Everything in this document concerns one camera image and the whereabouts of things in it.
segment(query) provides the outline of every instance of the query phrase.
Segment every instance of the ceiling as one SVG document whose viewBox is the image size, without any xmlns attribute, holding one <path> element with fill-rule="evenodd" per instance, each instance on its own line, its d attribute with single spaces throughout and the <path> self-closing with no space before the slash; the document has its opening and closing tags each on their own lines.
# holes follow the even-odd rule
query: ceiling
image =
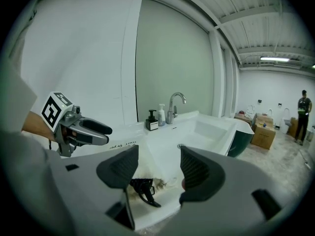
<svg viewBox="0 0 315 236">
<path fill-rule="evenodd" d="M 287 0 L 198 0 L 234 47 L 242 69 L 276 69 L 315 74 L 315 46 Z M 260 56 L 290 58 L 260 61 Z"/>
</svg>

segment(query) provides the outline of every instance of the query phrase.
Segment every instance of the person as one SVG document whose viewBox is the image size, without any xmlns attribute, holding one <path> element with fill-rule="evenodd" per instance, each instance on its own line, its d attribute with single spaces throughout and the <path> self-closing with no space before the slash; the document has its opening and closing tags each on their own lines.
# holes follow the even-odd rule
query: person
<svg viewBox="0 0 315 236">
<path fill-rule="evenodd" d="M 32 111 L 30 111 L 26 117 L 22 131 L 46 137 L 48 140 L 55 142 L 54 133 L 46 125 L 42 117 Z M 67 129 L 66 127 L 62 127 L 62 134 L 64 138 L 66 138 L 69 132 L 71 132 L 71 130 Z"/>
<path fill-rule="evenodd" d="M 294 141 L 297 143 L 300 131 L 303 127 L 303 133 L 302 133 L 300 145 L 303 145 L 303 141 L 304 141 L 306 131 L 307 131 L 307 125 L 309 123 L 309 115 L 312 110 L 312 102 L 309 98 L 306 97 L 306 93 L 307 92 L 305 90 L 302 91 L 302 98 L 299 99 L 298 104 L 297 104 L 299 120 L 298 120 L 298 125 L 297 125 Z"/>
</svg>

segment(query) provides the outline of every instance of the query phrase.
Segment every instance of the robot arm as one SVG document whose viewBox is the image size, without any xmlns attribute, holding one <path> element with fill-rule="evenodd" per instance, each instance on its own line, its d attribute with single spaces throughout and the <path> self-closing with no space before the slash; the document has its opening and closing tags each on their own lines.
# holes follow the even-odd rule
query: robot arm
<svg viewBox="0 0 315 236">
<path fill-rule="evenodd" d="M 75 106 L 61 92 L 51 92 L 41 110 L 41 117 L 54 133 L 61 156 L 70 157 L 77 146 L 105 145 L 109 142 L 106 135 L 112 129 L 105 124 L 81 115 L 79 106 Z M 70 130 L 66 137 L 62 134 L 62 127 Z"/>
</svg>

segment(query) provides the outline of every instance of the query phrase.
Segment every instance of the cardboard box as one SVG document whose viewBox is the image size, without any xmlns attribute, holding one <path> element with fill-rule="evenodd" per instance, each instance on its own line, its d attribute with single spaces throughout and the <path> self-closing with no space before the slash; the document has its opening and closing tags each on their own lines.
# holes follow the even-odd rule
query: cardboard box
<svg viewBox="0 0 315 236">
<path fill-rule="evenodd" d="M 291 127 L 289 127 L 288 133 L 293 138 L 295 138 L 298 122 L 299 122 L 298 119 L 296 119 L 294 117 L 291 118 Z M 303 134 L 303 129 L 301 128 L 299 138 L 298 138 L 299 140 L 302 139 L 302 134 Z"/>
<path fill-rule="evenodd" d="M 250 127 L 252 126 L 252 119 L 247 118 L 243 114 L 235 114 L 234 119 L 243 120 L 243 121 L 247 122 L 250 125 Z"/>
<path fill-rule="evenodd" d="M 274 126 L 274 120 L 270 116 L 263 116 L 262 114 L 256 113 L 253 120 L 254 120 L 254 126 L 256 124 L 263 125 L 264 123 L 267 125 L 267 127 L 273 128 Z"/>
<path fill-rule="evenodd" d="M 270 149 L 271 144 L 275 138 L 276 132 L 272 127 L 263 127 L 260 124 L 253 126 L 255 132 L 251 143 L 262 148 Z"/>
</svg>

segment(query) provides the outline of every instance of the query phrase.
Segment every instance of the concrete floor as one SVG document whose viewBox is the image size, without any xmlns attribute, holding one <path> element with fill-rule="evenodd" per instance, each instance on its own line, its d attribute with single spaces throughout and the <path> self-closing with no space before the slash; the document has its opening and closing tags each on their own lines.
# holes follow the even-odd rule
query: concrete floor
<svg viewBox="0 0 315 236">
<path fill-rule="evenodd" d="M 270 150 L 249 144 L 238 159 L 260 167 L 278 184 L 298 198 L 303 195 L 314 176 L 315 165 L 307 152 L 308 147 L 309 142 L 305 141 L 304 145 L 301 146 L 295 143 L 291 136 L 277 131 Z M 311 169 L 305 166 L 305 162 L 308 163 Z M 171 223 L 171 219 L 172 216 L 137 232 L 141 235 L 154 236 L 167 223 Z"/>
</svg>

